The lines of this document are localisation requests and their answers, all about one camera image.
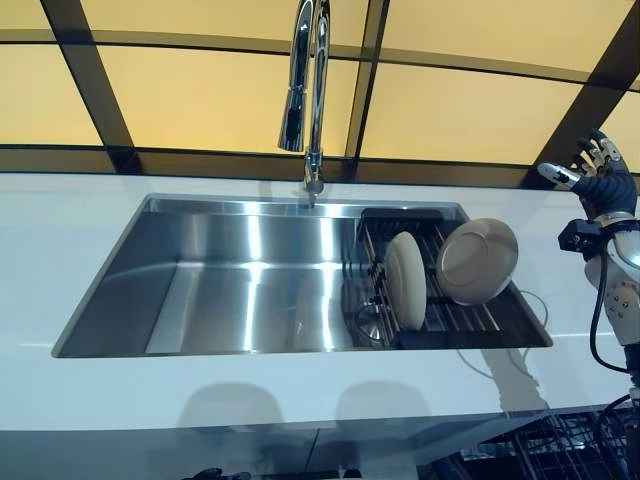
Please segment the dark robot left hand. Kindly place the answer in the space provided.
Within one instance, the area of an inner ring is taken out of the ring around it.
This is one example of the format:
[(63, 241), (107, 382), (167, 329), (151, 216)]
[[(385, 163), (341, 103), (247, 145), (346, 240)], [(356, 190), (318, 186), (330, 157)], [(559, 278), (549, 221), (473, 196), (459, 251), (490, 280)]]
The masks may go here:
[(191, 477), (185, 477), (183, 480), (234, 480), (236, 474), (225, 474), (220, 468), (207, 468), (197, 472)]

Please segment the dark robot right hand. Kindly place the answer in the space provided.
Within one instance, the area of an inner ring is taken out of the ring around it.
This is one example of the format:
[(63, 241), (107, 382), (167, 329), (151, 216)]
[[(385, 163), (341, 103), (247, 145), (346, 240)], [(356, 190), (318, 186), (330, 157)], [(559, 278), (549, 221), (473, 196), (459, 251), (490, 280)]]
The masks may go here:
[(554, 163), (539, 164), (537, 172), (579, 197), (590, 220), (605, 214), (636, 214), (638, 192), (631, 172), (615, 143), (593, 128), (578, 139), (579, 152), (572, 159), (578, 169)]

